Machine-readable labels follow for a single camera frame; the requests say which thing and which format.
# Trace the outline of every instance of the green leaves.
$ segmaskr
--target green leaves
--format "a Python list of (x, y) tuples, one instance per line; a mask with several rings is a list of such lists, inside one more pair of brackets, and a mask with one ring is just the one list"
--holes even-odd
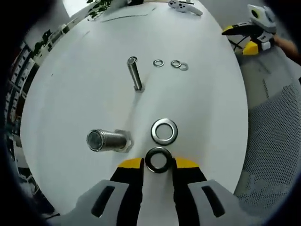
[(96, 16), (96, 12), (95, 11), (93, 11), (93, 12), (91, 12), (91, 13), (89, 13), (89, 15), (93, 18), (93, 17), (95, 17)]
[(95, 4), (92, 8), (98, 8), (100, 7), (100, 4)]
[(100, 7), (100, 8), (98, 9), (98, 12), (103, 12), (103, 11), (105, 11), (106, 9), (107, 9), (106, 7), (102, 6), (102, 7)]

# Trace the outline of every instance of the robotic arm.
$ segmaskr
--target robotic arm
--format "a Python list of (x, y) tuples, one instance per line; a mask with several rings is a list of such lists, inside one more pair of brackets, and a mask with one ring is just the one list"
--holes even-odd
[(250, 36), (251, 40), (243, 49), (243, 55), (256, 55), (270, 49), (276, 33), (275, 15), (269, 7), (248, 5), (251, 21), (228, 26), (222, 35)]

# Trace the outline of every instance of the metal washer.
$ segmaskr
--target metal washer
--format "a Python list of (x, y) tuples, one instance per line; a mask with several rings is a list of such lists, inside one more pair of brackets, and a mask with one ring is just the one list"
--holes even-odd
[[(151, 163), (151, 158), (156, 154), (162, 154), (166, 158), (166, 163), (161, 168), (155, 167)], [(168, 171), (168, 169), (172, 166), (172, 164), (173, 164), (173, 157), (172, 157), (171, 153), (163, 147), (154, 147), (154, 148), (150, 149), (145, 156), (145, 165), (147, 166), (147, 168), (150, 171), (152, 171), (154, 173), (164, 173), (164, 172)]]
[(134, 56), (131, 56), (129, 59), (134, 59), (135, 62), (138, 61), (138, 58), (137, 58), (137, 57), (134, 57)]
[(170, 65), (174, 68), (179, 68), (181, 67), (182, 63), (179, 60), (173, 60), (172, 62), (170, 62)]
[(154, 60), (154, 62), (152, 63), (155, 67), (162, 67), (164, 65), (164, 61), (163, 60)]
[(188, 70), (188, 64), (182, 63), (181, 66), (179, 67), (179, 69), (180, 69), (181, 71), (186, 71), (186, 70)]
[[(161, 125), (167, 125), (171, 128), (172, 130), (172, 135), (170, 136), (170, 138), (168, 139), (160, 139), (157, 136), (157, 128)], [(172, 144), (175, 139), (178, 136), (178, 128), (177, 125), (171, 121), (170, 119), (158, 119), (157, 121), (155, 121), (155, 123), (152, 125), (151, 130), (150, 130), (150, 134), (152, 139), (159, 145), (170, 145)]]

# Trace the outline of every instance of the white round table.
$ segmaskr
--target white round table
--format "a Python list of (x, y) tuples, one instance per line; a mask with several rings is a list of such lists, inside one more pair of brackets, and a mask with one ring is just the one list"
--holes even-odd
[[(197, 162), (207, 179), (234, 192), (248, 135), (244, 82), (221, 28), (201, 3), (195, 7), (202, 16), (144, 3), (108, 21), (84, 19), (41, 65), (25, 102), (21, 140), (35, 180), (59, 213), (110, 179), (123, 160), (158, 146), (150, 130), (160, 118), (179, 130), (166, 146), (171, 154)], [(126, 64), (131, 56), (138, 58), (143, 93), (133, 88)], [(165, 65), (153, 66), (155, 59)], [(189, 69), (173, 68), (172, 60)], [(135, 144), (127, 154), (92, 152), (86, 143), (92, 129), (130, 131)], [(171, 172), (145, 168), (138, 225), (177, 225), (176, 216)]]

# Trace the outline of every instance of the game controller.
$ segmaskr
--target game controller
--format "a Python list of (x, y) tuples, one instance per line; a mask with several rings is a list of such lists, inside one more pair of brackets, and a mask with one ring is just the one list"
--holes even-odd
[(201, 10), (198, 10), (197, 8), (191, 6), (190, 4), (185, 4), (177, 0), (170, 0), (168, 5), (169, 7), (174, 8), (175, 10), (181, 13), (192, 12), (198, 16), (203, 15), (203, 12)]

